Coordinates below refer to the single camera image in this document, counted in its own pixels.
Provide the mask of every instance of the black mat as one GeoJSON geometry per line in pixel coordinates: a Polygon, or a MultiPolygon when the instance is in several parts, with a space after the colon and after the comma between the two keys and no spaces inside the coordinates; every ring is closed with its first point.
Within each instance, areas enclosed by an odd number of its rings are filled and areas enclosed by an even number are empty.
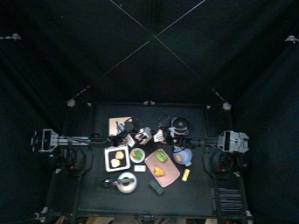
{"type": "MultiPolygon", "coordinates": [[[[207,136],[207,112],[205,107],[164,107],[164,106],[129,106],[129,105],[97,105],[95,109],[93,132],[108,135],[108,118],[133,116],[152,130],[157,128],[157,119],[161,114],[168,114],[172,117],[183,116],[191,123],[191,133],[188,137],[207,136]]],[[[221,110],[216,116],[223,116],[221,120],[227,119],[221,110]]],[[[219,127],[212,127],[209,132],[219,133],[223,129],[223,123],[219,127]]],[[[172,146],[160,143],[149,142],[144,149],[145,155],[152,151],[163,148],[169,156],[172,156],[172,146]]],[[[203,170],[201,156],[204,148],[192,149],[192,165],[191,175],[187,182],[181,181],[184,166],[176,164],[181,176],[176,181],[164,188],[163,195],[157,195],[148,183],[153,178],[149,171],[145,173],[135,173],[137,179],[137,187],[129,194],[123,194],[116,188],[104,188],[101,179],[111,177],[116,179],[121,172],[108,173],[105,171],[104,148],[92,147],[93,151],[93,166],[92,170],[83,177],[80,198],[79,198],[79,213],[80,214],[155,214],[161,216],[212,216],[211,205],[211,178],[203,170]]]]}

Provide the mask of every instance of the bread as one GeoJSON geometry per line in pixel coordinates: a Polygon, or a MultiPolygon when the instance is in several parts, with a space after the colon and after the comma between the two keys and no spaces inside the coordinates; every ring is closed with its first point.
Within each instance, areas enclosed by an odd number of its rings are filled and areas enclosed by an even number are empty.
{"type": "Polygon", "coordinates": [[[124,158],[124,152],[120,150],[116,152],[116,159],[123,159],[124,158]]]}
{"type": "Polygon", "coordinates": [[[112,165],[113,168],[119,167],[120,166],[120,161],[116,158],[111,159],[111,165],[112,165]]]}

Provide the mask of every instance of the plate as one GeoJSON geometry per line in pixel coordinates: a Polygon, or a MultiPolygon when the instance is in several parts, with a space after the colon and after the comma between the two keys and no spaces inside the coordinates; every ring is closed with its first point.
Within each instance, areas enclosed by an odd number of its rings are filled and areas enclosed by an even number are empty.
{"type": "Polygon", "coordinates": [[[141,149],[135,148],[135,149],[132,149],[131,152],[129,152],[129,158],[131,158],[132,162],[135,162],[136,164],[139,164],[139,163],[141,163],[141,162],[144,161],[144,159],[145,159],[145,152],[144,152],[141,149]],[[132,152],[133,152],[133,151],[140,151],[140,152],[141,152],[143,156],[141,156],[140,159],[136,159],[136,158],[132,156],[132,152]]]}
{"type": "Polygon", "coordinates": [[[131,167],[127,145],[105,148],[105,152],[104,153],[105,153],[107,172],[121,171],[121,170],[125,170],[125,169],[128,169],[131,167]],[[112,167],[111,160],[113,158],[116,158],[116,154],[117,154],[119,151],[123,151],[124,158],[120,160],[120,166],[119,167],[112,167]]]}

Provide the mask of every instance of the black backdrop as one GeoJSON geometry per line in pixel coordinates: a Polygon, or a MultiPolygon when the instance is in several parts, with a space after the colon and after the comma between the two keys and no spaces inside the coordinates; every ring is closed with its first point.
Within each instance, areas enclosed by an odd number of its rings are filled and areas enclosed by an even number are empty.
{"type": "Polygon", "coordinates": [[[296,1],[1,1],[0,222],[44,205],[35,130],[61,130],[65,101],[232,104],[250,137],[247,197],[264,223],[298,222],[296,1]]]}

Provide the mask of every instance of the small bowl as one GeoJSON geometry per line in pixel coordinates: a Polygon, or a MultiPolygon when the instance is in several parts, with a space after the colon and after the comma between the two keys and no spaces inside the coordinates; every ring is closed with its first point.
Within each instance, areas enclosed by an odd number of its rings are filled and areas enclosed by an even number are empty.
{"type": "Polygon", "coordinates": [[[131,152],[129,152],[129,158],[131,158],[132,162],[135,162],[136,164],[139,164],[139,163],[141,163],[141,162],[144,161],[144,159],[145,159],[145,152],[144,152],[141,149],[135,148],[135,149],[132,149],[131,152]],[[140,152],[141,152],[143,156],[141,156],[140,159],[136,159],[136,158],[132,156],[132,152],[133,152],[133,151],[140,151],[140,152]]]}

